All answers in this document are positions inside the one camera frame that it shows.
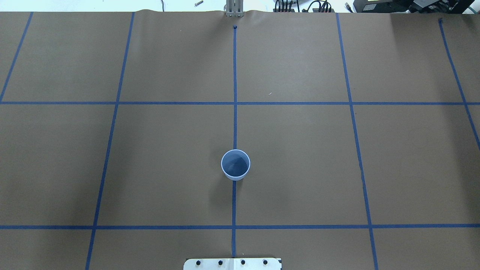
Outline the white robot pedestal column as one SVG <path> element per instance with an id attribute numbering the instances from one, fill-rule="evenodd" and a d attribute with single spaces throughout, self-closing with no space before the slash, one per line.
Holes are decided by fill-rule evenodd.
<path id="1" fill-rule="evenodd" d="M 282 270 L 280 258 L 191 258 L 184 270 Z"/>

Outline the aluminium frame post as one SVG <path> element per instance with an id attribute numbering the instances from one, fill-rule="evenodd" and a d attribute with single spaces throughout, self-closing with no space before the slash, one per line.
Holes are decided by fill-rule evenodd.
<path id="1" fill-rule="evenodd" d="M 243 0 L 227 0 L 225 5 L 226 17 L 241 18 L 244 17 L 244 1 Z"/>

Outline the blue cup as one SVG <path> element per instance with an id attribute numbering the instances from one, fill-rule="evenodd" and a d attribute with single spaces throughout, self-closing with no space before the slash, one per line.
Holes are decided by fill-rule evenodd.
<path id="1" fill-rule="evenodd" d="M 251 159 L 240 149 L 227 151 L 220 161 L 223 174 L 232 181 L 240 181 L 247 176 L 251 168 Z"/>

